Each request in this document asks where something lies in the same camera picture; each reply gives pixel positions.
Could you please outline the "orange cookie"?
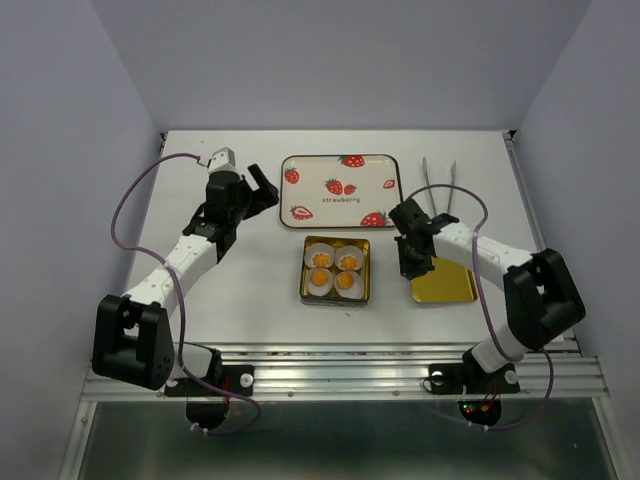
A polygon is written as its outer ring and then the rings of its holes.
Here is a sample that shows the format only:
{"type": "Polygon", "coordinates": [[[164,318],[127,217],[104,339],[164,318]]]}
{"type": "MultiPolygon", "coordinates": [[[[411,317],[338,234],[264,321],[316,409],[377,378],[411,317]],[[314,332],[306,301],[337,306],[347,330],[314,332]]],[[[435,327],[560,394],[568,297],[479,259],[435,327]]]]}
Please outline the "orange cookie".
{"type": "Polygon", "coordinates": [[[358,258],[353,255],[344,255],[340,259],[340,268],[345,271],[352,271],[358,269],[358,258]]]}
{"type": "Polygon", "coordinates": [[[315,286],[323,286],[328,282],[328,274],[325,270],[315,269],[311,273],[311,283],[315,286]]]}
{"type": "Polygon", "coordinates": [[[331,257],[324,252],[315,254],[312,261],[313,265],[318,268],[328,268],[331,265],[331,257]]]}
{"type": "Polygon", "coordinates": [[[348,290],[353,286],[353,284],[354,277],[348,271],[344,271],[336,277],[336,285],[340,290],[348,290]]]}

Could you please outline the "gold tin lid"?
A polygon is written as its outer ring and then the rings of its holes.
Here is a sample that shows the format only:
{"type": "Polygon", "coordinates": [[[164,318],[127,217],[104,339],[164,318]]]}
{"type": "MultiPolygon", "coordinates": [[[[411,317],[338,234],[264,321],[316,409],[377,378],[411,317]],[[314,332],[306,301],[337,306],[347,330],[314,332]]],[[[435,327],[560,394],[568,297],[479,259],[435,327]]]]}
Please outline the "gold tin lid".
{"type": "Polygon", "coordinates": [[[478,293],[473,273],[463,266],[433,258],[433,270],[410,281],[411,293],[420,304],[471,303],[478,293]]]}

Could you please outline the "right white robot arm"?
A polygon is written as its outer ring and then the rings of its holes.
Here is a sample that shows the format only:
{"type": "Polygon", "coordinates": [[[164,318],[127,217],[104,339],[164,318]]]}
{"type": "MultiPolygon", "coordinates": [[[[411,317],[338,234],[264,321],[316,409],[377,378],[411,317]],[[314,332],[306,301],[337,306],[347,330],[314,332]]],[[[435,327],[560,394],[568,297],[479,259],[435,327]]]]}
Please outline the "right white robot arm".
{"type": "Polygon", "coordinates": [[[435,260],[444,259],[471,271],[478,282],[489,281],[505,298],[505,324],[490,327],[488,337],[460,362],[429,365],[428,392],[517,393],[516,363],[585,317],[584,303],[557,251],[530,253],[506,246],[451,215],[429,217],[413,199],[396,206],[390,218],[399,232],[395,241],[404,278],[424,276],[435,270],[435,260]]]}

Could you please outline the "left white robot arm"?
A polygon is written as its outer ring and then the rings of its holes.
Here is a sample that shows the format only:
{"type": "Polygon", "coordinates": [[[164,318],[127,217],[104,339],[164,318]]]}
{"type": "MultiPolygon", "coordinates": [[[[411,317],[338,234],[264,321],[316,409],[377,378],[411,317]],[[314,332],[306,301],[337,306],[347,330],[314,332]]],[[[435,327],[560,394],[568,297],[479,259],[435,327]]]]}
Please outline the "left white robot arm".
{"type": "Polygon", "coordinates": [[[95,374],[157,390],[182,372],[199,393],[215,392],[223,371],[202,359],[190,369],[184,362],[185,331],[174,338],[172,314],[186,314],[186,295],[217,266],[237,240],[239,225],[277,205],[279,192],[262,169],[246,175],[232,161],[209,167],[205,200],[196,209],[167,256],[138,245],[131,251],[159,265],[124,294],[107,295],[98,304],[92,353],[95,374]]]}

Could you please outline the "metal tongs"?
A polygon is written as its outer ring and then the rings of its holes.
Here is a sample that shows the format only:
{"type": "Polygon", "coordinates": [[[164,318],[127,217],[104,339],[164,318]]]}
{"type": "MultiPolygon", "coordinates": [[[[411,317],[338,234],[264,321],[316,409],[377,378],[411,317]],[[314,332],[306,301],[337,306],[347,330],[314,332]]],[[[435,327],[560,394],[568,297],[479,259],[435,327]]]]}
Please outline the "metal tongs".
{"type": "Polygon", "coordinates": [[[447,163],[433,163],[424,156],[421,170],[424,185],[427,187],[426,197],[430,212],[433,215],[451,214],[455,193],[451,185],[456,184],[457,160],[450,160],[447,163]]]}

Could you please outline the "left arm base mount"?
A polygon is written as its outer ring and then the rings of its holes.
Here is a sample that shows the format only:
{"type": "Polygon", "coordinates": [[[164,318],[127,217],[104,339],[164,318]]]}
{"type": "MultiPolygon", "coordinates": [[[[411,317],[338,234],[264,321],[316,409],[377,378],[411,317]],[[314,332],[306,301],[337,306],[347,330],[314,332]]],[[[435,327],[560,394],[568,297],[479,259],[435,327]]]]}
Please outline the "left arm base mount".
{"type": "Polygon", "coordinates": [[[162,393],[186,401],[190,429],[204,436],[222,436],[254,427],[262,413],[253,398],[255,367],[226,364],[219,350],[204,345],[189,343],[185,353],[195,356],[194,368],[187,374],[175,364],[162,393]]]}

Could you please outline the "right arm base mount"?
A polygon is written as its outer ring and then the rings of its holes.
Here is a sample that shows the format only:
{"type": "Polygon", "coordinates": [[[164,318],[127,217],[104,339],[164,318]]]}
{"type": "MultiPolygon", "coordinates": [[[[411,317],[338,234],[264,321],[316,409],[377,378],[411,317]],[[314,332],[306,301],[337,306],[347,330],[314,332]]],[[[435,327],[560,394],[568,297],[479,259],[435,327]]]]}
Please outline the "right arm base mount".
{"type": "Polygon", "coordinates": [[[493,373],[464,363],[432,364],[422,386],[436,396],[458,396],[457,405],[462,419],[487,428],[496,427],[501,419],[500,397],[521,391],[512,363],[493,373]]]}

